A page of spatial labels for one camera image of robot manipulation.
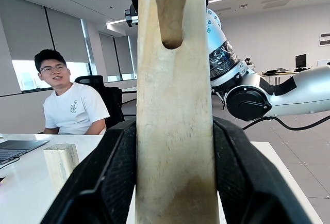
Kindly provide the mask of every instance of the wooden block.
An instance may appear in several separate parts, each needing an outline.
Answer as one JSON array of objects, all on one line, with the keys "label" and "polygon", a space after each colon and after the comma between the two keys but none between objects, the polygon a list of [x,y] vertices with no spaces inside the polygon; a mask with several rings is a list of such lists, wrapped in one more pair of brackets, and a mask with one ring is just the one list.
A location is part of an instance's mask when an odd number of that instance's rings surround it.
[{"label": "wooden block", "polygon": [[79,164],[76,145],[55,144],[43,150],[54,190],[58,193]]},{"label": "wooden block", "polygon": [[136,223],[219,223],[205,0],[139,0]]}]

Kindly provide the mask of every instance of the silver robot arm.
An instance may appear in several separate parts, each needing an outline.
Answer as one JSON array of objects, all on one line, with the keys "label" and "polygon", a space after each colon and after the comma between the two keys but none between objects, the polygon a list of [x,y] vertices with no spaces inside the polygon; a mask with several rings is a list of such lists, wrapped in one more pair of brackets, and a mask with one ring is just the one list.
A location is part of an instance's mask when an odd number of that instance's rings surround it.
[{"label": "silver robot arm", "polygon": [[236,57],[219,17],[210,9],[207,36],[211,87],[236,118],[251,121],[330,110],[330,66],[302,71],[273,86]]}]

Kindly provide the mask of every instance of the computer monitor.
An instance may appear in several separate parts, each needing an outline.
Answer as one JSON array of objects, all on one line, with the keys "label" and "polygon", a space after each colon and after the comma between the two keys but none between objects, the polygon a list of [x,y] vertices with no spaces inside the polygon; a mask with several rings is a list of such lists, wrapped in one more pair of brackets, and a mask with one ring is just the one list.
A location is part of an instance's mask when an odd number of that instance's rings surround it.
[{"label": "computer monitor", "polygon": [[304,55],[297,55],[295,57],[295,67],[296,68],[305,68],[307,67],[307,60],[306,60],[306,54]]}]

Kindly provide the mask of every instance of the black cable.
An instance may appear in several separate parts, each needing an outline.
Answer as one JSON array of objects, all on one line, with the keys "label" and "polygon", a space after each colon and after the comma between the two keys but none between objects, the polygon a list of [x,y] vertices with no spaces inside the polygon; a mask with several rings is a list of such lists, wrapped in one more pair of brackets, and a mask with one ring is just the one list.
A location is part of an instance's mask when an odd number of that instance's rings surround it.
[{"label": "black cable", "polygon": [[19,160],[20,160],[19,157],[15,157],[14,160],[10,161],[9,163],[5,164],[4,166],[1,166],[1,167],[0,167],[0,170],[1,170],[2,168],[6,167],[6,166],[9,166],[9,165],[11,165],[11,164],[13,164],[13,163],[19,161]]},{"label": "black cable", "polygon": [[304,126],[304,127],[290,127],[288,125],[286,125],[285,123],[282,122],[282,120],[280,118],[277,118],[277,117],[261,117],[260,119],[250,123],[249,125],[245,126],[243,128],[243,130],[246,130],[248,128],[250,128],[251,126],[253,126],[254,124],[257,124],[258,122],[261,122],[261,121],[264,121],[264,120],[276,120],[277,122],[279,122],[283,127],[285,127],[286,129],[288,130],[292,130],[292,131],[301,131],[301,130],[307,130],[307,129],[310,129],[312,127],[315,127],[327,120],[330,119],[330,116],[327,116],[325,118],[322,118],[321,120],[315,122],[315,123],[312,123],[310,125],[307,125],[307,126]]}]

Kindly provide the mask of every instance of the floor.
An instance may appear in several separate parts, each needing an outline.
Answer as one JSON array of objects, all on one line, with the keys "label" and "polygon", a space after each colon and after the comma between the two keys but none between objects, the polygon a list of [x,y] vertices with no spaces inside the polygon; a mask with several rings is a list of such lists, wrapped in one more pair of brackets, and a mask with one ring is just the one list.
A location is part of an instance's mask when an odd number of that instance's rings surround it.
[{"label": "floor", "polygon": [[[248,123],[222,110],[212,98],[213,115],[244,127]],[[124,114],[136,114],[136,101],[123,105]],[[299,127],[330,115],[330,111],[283,116],[287,125]],[[250,141],[268,141],[287,166],[324,224],[330,224],[330,120],[305,131],[290,131],[276,121],[263,121],[245,131]]]}]

